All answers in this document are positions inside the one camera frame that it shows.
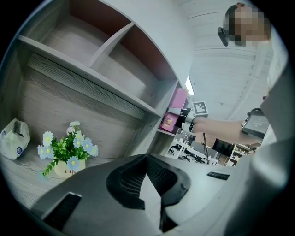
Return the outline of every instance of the potted plant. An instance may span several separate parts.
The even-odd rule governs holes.
[[[73,121],[67,129],[67,137],[53,137],[53,133],[46,131],[43,134],[43,145],[38,146],[41,159],[49,158],[53,161],[42,172],[45,177],[52,169],[62,177],[70,177],[85,169],[85,161],[89,156],[98,155],[97,145],[93,145],[90,138],[85,137],[79,128],[80,122]]]

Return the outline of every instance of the human arm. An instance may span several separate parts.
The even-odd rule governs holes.
[[[229,143],[252,144],[258,140],[241,132],[243,121],[221,121],[197,117],[193,121],[193,133],[205,133]]]

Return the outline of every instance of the pink box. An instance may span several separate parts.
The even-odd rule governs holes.
[[[177,115],[166,112],[164,115],[163,123],[160,124],[160,127],[162,129],[169,131],[169,132],[172,132],[177,119],[178,119]]]
[[[169,107],[183,108],[185,100],[188,97],[188,93],[189,92],[186,89],[176,88],[170,101]]]

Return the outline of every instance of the flower pot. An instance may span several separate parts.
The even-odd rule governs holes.
[[[68,178],[85,168],[85,160],[79,160],[79,167],[77,170],[71,170],[64,161],[59,160],[58,164],[54,167],[54,171],[57,175]]]

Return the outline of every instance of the computer screen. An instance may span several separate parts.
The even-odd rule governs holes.
[[[216,152],[219,152],[225,156],[230,157],[234,147],[235,146],[233,144],[216,139],[212,149]]]

